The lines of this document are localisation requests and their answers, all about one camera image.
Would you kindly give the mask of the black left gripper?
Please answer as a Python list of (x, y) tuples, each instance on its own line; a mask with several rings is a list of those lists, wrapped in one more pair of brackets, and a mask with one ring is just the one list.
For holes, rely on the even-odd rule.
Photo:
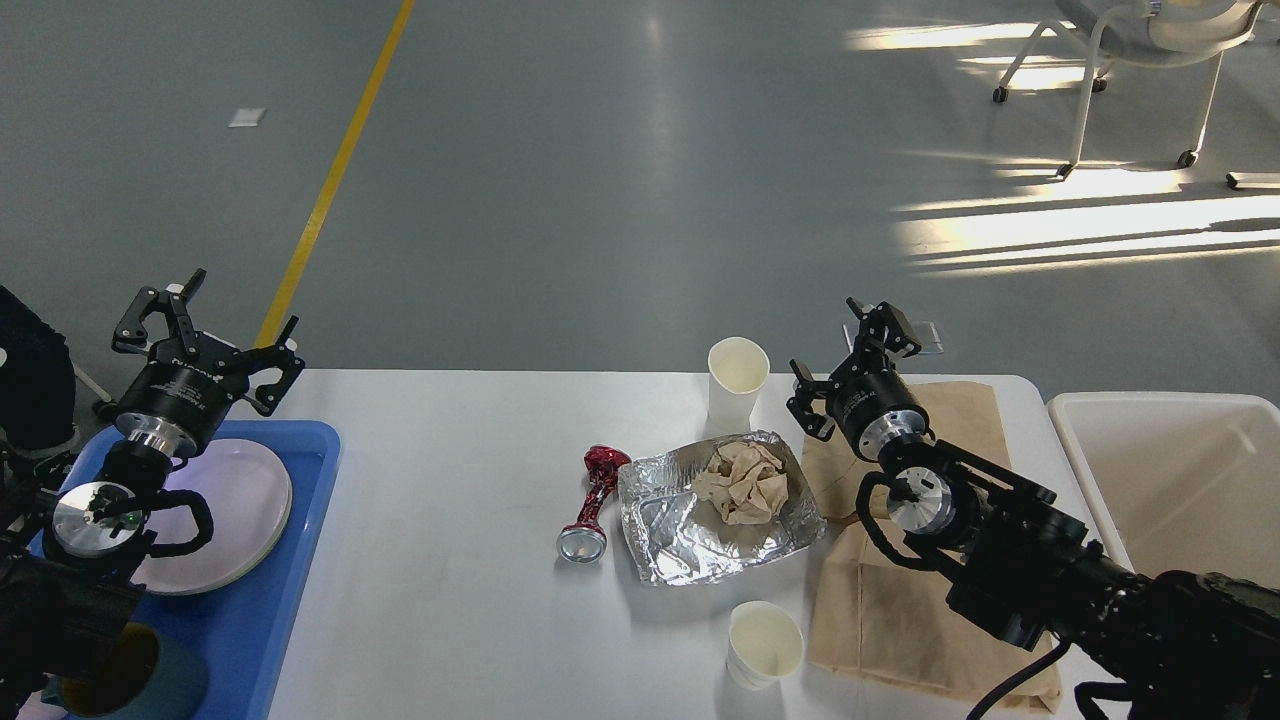
[[(216, 360), (214, 342), (196, 329), (188, 309), (206, 275), (198, 268), (178, 290), (140, 288), (111, 334), (114, 352), (147, 357), (116, 401), (113, 425), (168, 457), (201, 455), (237, 401), (271, 416), (305, 369), (292, 345), (297, 316), (271, 345), (233, 348)], [(168, 331), (160, 340), (146, 328), (152, 315), (163, 316)]]

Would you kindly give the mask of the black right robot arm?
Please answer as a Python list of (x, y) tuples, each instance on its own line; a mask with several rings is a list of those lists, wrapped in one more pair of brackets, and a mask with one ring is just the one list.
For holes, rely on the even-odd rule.
[(872, 469), (854, 500), (870, 542), (892, 564), (936, 571), (947, 606), (1011, 646), (1057, 644), (989, 691), (983, 717), (1016, 685), (1080, 648), (1114, 676), (1075, 687), (1078, 710), (1129, 703), (1132, 719), (1275, 719), (1277, 592), (1220, 573), (1121, 568), (1051, 489), (938, 439), (895, 363), (922, 351), (892, 304), (847, 299), (850, 352), (824, 379), (799, 361), (787, 410), (822, 442), (840, 432)]

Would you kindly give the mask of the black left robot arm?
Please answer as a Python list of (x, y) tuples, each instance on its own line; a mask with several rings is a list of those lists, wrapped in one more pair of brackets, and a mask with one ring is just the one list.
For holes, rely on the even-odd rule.
[(140, 288), (111, 348), (143, 365), (109, 420), (120, 438), (82, 484), (69, 475), (77, 439), (76, 366), (67, 340), (3, 291), (3, 716), (44, 692), (81, 717), (191, 717), (207, 687), (193, 667), (159, 687), (178, 653), (134, 621), (148, 559), (184, 557), (215, 537), (196, 489), (168, 486), (204, 455), (238, 402), (271, 416), (305, 360), (296, 319), (266, 346), (239, 348), (200, 331), (189, 302), (206, 273)]

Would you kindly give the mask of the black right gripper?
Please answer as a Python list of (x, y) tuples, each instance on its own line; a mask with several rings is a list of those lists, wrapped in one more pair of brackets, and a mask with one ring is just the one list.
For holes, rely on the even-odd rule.
[[(806, 436), (828, 442), (840, 428), (859, 459), (878, 462), (887, 448), (931, 437), (927, 410), (893, 373), (897, 360), (922, 352), (923, 342), (892, 304), (864, 306), (852, 297), (846, 304), (858, 319), (845, 360), (849, 380), (840, 380), (840, 365), (819, 380), (805, 363), (791, 359), (794, 396), (786, 407)], [(828, 414), (814, 410), (817, 400), (828, 400)]]

